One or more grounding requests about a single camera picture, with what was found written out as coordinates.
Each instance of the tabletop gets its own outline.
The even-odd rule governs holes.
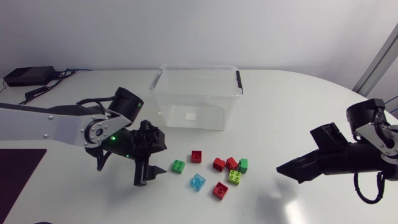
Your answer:
[[[168,128],[149,93],[155,70],[78,72],[29,106],[71,105],[85,98],[109,97],[119,86],[145,102],[136,122],[148,119],[165,133],[167,150],[150,164],[167,169],[145,187],[135,187],[134,161],[109,157],[101,172],[82,147],[55,141],[2,141],[1,148],[46,148],[5,223],[395,223],[398,194],[386,182],[384,198],[362,202],[353,174],[321,175],[311,182],[278,174],[276,167],[317,148],[310,130],[335,122],[353,141],[346,109],[366,100],[334,83],[293,72],[241,70],[244,95],[235,103],[224,131]],[[8,88],[0,101],[19,103],[36,88]],[[386,113],[387,120],[398,123]],[[192,164],[192,150],[202,162]],[[228,172],[212,168],[216,157],[247,158],[248,171],[238,186]],[[182,174],[171,172],[175,159],[185,161]],[[195,174],[206,179],[196,192]],[[217,182],[229,187],[223,200],[212,195]],[[376,173],[360,175],[363,194],[377,194]]]

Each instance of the container lid handle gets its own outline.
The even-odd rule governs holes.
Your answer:
[[[238,82],[238,87],[242,90],[242,95],[243,95],[243,86],[242,86],[242,80],[241,80],[241,73],[239,70],[236,71],[236,81]]]

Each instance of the plastic storage box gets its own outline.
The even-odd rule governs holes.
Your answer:
[[[236,67],[165,64],[150,86],[168,127],[224,130],[243,94]]]

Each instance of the lime green duplo brick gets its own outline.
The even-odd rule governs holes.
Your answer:
[[[238,171],[245,174],[248,171],[248,159],[241,159],[239,161]]]
[[[174,163],[172,165],[172,171],[182,174],[184,167],[185,167],[185,162],[182,162],[182,161],[176,159],[176,160],[174,160]]]
[[[231,170],[229,172],[228,182],[234,185],[238,185],[241,181],[242,173],[236,170]]]

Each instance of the red duplo brick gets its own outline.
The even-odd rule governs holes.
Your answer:
[[[234,160],[234,158],[230,157],[226,160],[226,167],[228,170],[236,170],[238,168],[238,163]]]
[[[201,151],[192,151],[191,162],[201,163]]]
[[[218,182],[216,187],[213,189],[213,195],[218,197],[219,199],[223,199],[224,195],[228,191],[228,187],[224,184]]]
[[[213,168],[222,172],[225,166],[225,161],[222,161],[219,158],[216,158],[213,162]]]

